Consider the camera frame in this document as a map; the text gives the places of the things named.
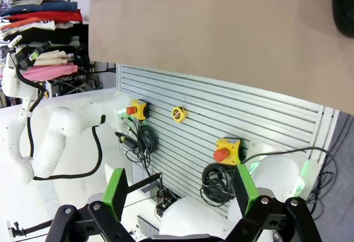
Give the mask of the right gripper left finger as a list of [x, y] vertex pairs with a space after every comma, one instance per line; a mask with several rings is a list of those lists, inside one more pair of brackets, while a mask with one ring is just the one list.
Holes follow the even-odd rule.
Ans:
[[100, 235], [104, 241], [132, 241], [121, 224], [129, 186], [125, 169], [114, 169], [101, 200], [80, 209], [65, 204], [58, 208], [46, 241], [88, 241]]

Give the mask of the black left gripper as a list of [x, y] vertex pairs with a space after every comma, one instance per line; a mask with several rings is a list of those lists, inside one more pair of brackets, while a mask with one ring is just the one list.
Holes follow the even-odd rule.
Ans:
[[30, 68], [34, 65], [34, 61], [39, 57], [41, 51], [47, 51], [48, 48], [52, 47], [51, 41], [47, 41], [38, 47], [38, 50], [34, 50], [32, 47], [24, 47], [20, 49], [16, 54], [15, 58], [20, 68]]

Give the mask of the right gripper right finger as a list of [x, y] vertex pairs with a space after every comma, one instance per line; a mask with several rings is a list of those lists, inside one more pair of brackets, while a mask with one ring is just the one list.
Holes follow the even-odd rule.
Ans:
[[233, 189], [242, 218], [226, 241], [257, 241], [263, 231], [275, 231], [282, 241], [322, 241], [314, 220], [300, 197], [280, 202], [259, 194], [246, 166], [237, 165]]

